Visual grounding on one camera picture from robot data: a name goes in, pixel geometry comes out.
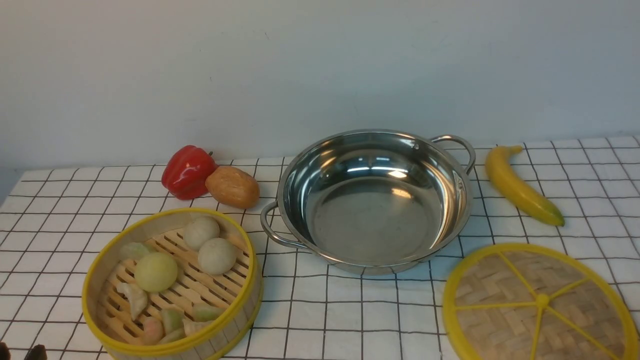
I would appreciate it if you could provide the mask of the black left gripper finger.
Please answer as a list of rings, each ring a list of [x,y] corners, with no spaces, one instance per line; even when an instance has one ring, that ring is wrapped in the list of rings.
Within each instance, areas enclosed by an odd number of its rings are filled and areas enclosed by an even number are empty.
[[[0,360],[11,360],[11,358],[9,347],[4,342],[0,342]]]

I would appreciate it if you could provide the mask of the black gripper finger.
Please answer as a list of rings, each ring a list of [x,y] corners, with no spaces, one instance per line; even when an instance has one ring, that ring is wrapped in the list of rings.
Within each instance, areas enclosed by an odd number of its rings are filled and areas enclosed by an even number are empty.
[[[43,344],[35,345],[26,353],[25,360],[48,360],[46,347]]]

